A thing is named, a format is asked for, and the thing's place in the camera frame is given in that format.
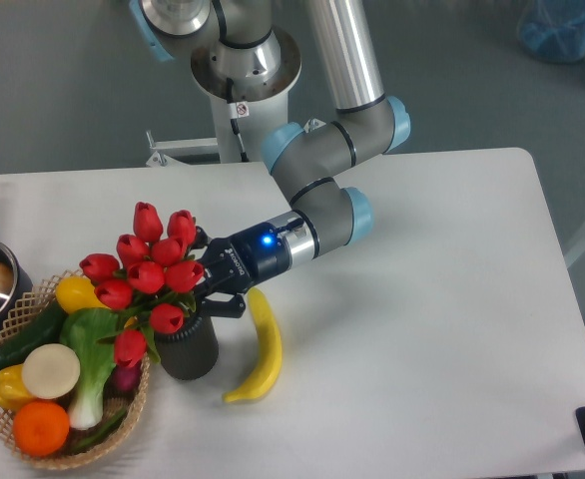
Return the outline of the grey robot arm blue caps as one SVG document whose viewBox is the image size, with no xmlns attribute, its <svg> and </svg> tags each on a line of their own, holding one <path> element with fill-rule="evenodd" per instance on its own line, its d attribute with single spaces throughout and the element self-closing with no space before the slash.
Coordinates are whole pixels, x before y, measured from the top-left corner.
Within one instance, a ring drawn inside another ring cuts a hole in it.
<svg viewBox="0 0 585 479">
<path fill-rule="evenodd" d="M 261 162 L 289 203 L 278 217 L 225 239 L 198 234 L 203 281 L 195 289 L 204 315 L 238 317 L 252 287 L 367 235 L 373 215 L 357 189 L 335 177 L 403 143 L 404 105 L 385 94 L 359 1 L 310 1 L 311 28 L 336 109 L 328 124 L 288 119 L 288 93 L 300 72 L 294 39 L 272 21 L 268 1 L 134 1 L 131 11 L 157 59 L 163 37 L 195 37 L 191 57 L 209 96 L 211 138 L 152 142 L 151 163 L 215 155 L 224 163 Z"/>
</svg>

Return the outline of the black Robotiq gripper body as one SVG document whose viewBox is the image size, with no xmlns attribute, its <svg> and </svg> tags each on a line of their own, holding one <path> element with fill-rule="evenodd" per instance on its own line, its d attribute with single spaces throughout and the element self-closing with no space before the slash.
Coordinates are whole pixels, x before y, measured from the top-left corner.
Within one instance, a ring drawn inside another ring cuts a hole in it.
<svg viewBox="0 0 585 479">
<path fill-rule="evenodd" d="M 286 272 L 292 258 L 271 223 L 260 223 L 226 238 L 212 239 L 200 258 L 200 298 L 213 293 L 246 293 Z"/>
</svg>

